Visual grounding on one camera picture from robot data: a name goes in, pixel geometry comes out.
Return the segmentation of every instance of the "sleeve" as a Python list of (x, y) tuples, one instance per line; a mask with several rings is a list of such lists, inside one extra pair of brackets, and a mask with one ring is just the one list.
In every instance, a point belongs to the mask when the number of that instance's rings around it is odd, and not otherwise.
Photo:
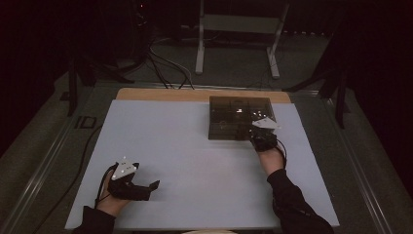
[(73, 230), (73, 234), (111, 234), (115, 225), (115, 216), (103, 211), (83, 208), (82, 224)]
[(330, 224), (307, 204), (300, 188), (289, 180), (284, 169), (270, 174), (267, 181), (273, 188), (274, 213), (285, 234), (334, 233)]

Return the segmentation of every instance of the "white table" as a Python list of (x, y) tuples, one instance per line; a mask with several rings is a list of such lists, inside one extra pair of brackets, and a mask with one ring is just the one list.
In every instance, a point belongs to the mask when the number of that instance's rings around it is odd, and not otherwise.
[[(307, 202), (339, 225), (294, 104), (273, 104), (287, 148), (287, 174)], [(130, 203), (116, 227), (127, 230), (271, 229), (271, 187), (247, 141), (208, 140), (208, 103), (114, 100), (65, 228), (80, 225), (106, 169), (126, 156), (133, 180), (160, 180), (148, 202)]]

